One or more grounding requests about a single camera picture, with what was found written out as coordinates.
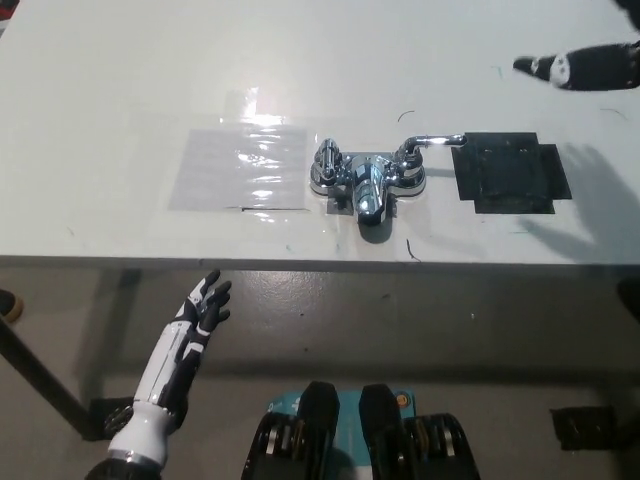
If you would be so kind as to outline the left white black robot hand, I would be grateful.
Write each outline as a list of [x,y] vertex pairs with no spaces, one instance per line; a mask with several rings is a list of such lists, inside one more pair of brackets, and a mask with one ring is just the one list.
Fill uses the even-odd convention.
[[187,398],[204,352],[217,326],[230,317],[226,308],[231,283],[213,270],[189,293],[175,317],[163,329],[134,395],[174,414]]

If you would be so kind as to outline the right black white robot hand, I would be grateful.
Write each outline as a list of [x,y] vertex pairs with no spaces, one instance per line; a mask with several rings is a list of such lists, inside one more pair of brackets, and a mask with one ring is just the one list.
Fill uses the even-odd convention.
[[639,87],[639,41],[595,45],[548,56],[520,56],[512,68],[555,88],[577,92]]

